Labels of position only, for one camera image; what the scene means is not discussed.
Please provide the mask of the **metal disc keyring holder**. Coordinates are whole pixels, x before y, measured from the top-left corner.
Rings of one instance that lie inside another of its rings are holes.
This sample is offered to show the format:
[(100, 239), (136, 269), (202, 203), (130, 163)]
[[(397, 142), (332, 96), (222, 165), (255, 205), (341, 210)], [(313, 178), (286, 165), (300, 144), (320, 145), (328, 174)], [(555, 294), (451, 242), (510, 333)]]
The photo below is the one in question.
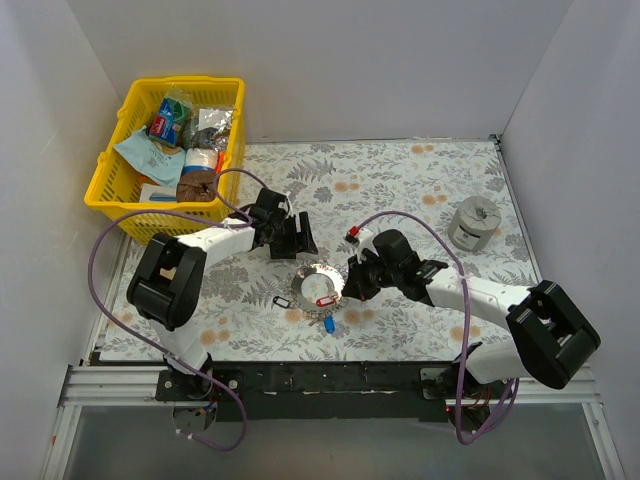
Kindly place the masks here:
[[(292, 305), (300, 310), (310, 322), (317, 317), (333, 315), (347, 303), (342, 296), (345, 280), (335, 268), (325, 264), (303, 265), (296, 270), (290, 282)], [(339, 303), (328, 308), (318, 308), (316, 300), (327, 296), (338, 295)]]

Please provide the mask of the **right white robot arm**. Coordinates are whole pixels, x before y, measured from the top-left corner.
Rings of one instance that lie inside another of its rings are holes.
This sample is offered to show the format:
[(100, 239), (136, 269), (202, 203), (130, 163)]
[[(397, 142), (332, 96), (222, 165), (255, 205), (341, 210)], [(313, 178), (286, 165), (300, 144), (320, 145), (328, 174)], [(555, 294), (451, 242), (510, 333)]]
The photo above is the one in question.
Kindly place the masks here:
[(355, 253), (343, 296), (367, 301), (395, 288), (414, 302), (470, 313), (509, 332), (507, 340), (471, 346), (465, 360), (453, 361), (453, 387), (464, 397), (521, 377), (560, 390), (601, 345), (595, 328), (554, 282), (523, 287), (463, 277), (444, 262), (420, 259), (396, 229), (374, 234), (353, 227), (345, 239)]

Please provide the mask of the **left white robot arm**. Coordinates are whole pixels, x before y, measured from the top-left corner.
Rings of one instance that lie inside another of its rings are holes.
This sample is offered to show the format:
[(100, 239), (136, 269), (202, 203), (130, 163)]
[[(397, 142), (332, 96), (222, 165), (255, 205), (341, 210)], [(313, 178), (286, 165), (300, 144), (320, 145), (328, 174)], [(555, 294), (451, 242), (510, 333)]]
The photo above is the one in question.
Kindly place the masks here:
[(180, 372), (178, 387), (190, 399), (205, 398), (213, 386), (204, 369), (209, 354), (191, 321), (205, 271), (264, 246), (276, 260), (318, 252), (309, 214), (294, 213), (285, 194), (268, 188), (221, 223), (179, 236), (157, 233), (144, 250), (127, 301), (154, 329), (167, 365)]

